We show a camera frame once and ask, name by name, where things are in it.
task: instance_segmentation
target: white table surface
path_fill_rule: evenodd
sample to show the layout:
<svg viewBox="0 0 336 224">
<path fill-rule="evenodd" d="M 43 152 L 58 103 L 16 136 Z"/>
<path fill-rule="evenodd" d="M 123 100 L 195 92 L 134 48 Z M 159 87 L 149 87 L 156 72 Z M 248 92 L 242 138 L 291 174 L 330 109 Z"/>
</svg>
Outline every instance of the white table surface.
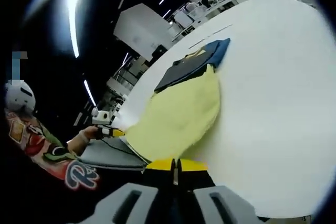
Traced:
<svg viewBox="0 0 336 224">
<path fill-rule="evenodd" d="M 174 61 L 228 37 L 217 71 L 218 120 L 185 156 L 205 162 L 216 185 L 259 216 L 312 214 L 336 168 L 336 44 L 321 14 L 304 3 L 248 0 L 201 25 L 148 69 L 113 125 L 127 129 L 139 120 Z"/>
</svg>

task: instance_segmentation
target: white helmet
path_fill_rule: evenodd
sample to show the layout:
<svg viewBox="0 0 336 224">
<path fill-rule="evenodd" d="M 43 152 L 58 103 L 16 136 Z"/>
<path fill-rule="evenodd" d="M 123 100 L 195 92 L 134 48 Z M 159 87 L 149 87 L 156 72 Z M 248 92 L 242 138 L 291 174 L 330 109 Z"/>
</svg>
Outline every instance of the white helmet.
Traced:
<svg viewBox="0 0 336 224">
<path fill-rule="evenodd" d="M 32 89 L 24 80 L 11 80 L 6 84 L 6 107 L 17 112 L 22 109 L 32 114 L 35 109 L 35 96 Z"/>
</svg>

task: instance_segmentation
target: cable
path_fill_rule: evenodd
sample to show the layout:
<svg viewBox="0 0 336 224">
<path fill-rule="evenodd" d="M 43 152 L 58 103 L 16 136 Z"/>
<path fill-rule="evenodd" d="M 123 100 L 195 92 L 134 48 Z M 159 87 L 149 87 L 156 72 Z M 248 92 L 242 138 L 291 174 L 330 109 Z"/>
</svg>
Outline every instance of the cable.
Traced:
<svg viewBox="0 0 336 224">
<path fill-rule="evenodd" d="M 109 147 L 111 147 L 112 149 L 115 149 L 115 150 L 118 150 L 118 151 L 124 152 L 124 153 L 126 153 L 126 154 L 130 154 L 130 155 L 132 155 L 132 156 L 136 156 L 136 157 L 137 157 L 137 154 L 135 154 L 135 153 L 130 153 L 130 152 L 124 151 L 124 150 L 122 150 L 122 149 L 119 149 L 119 148 L 117 148 L 117 147 L 114 147 L 114 146 L 110 145 L 108 142 L 106 142 L 106 141 L 103 140 L 103 139 L 101 139 L 101 140 L 102 140 L 104 143 L 106 143 Z"/>
</svg>

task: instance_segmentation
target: white table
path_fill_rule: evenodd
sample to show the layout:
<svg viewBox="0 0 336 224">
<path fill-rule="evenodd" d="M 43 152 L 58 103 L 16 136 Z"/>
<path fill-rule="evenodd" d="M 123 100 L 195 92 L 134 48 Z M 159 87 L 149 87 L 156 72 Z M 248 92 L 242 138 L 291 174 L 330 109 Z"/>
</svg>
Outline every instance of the white table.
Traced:
<svg viewBox="0 0 336 224">
<path fill-rule="evenodd" d="M 336 45 L 321 14 L 304 3 L 248 0 L 203 24 L 149 68 L 113 124 L 126 129 L 139 120 L 174 61 L 228 37 L 217 72 L 220 115 L 185 156 L 205 162 L 214 182 L 259 216 L 312 214 L 336 168 Z"/>
</svg>

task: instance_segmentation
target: yellow towel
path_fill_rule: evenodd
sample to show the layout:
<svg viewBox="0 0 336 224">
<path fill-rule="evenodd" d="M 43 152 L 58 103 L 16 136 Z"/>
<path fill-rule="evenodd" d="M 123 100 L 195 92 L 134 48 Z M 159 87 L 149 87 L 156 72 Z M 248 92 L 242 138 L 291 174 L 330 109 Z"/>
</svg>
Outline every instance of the yellow towel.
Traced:
<svg viewBox="0 0 336 224">
<path fill-rule="evenodd" d="M 213 125 L 220 107 L 217 76 L 211 65 L 197 78 L 154 95 L 138 124 L 125 135 L 150 161 L 179 158 Z"/>
</svg>

